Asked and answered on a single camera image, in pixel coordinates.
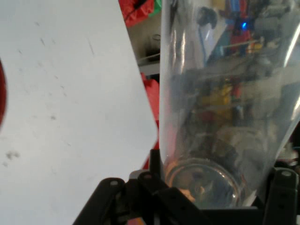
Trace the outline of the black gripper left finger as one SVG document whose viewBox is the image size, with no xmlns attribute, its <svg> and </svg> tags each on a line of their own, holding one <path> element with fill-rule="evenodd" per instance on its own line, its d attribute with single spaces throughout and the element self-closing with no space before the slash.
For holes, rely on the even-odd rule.
<svg viewBox="0 0 300 225">
<path fill-rule="evenodd" d="M 162 181 L 160 152 L 151 150 L 149 169 L 127 182 L 98 184 L 75 225 L 203 225 L 204 215 L 176 188 Z"/>
</svg>

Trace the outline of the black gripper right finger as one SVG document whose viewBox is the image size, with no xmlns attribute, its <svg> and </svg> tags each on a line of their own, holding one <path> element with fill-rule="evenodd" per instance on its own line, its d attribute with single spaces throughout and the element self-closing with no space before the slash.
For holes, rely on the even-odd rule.
<svg viewBox="0 0 300 225">
<path fill-rule="evenodd" d="M 298 214 L 299 176 L 289 168 L 275 167 L 258 192 L 262 217 L 258 225 L 295 225 Z"/>
</svg>

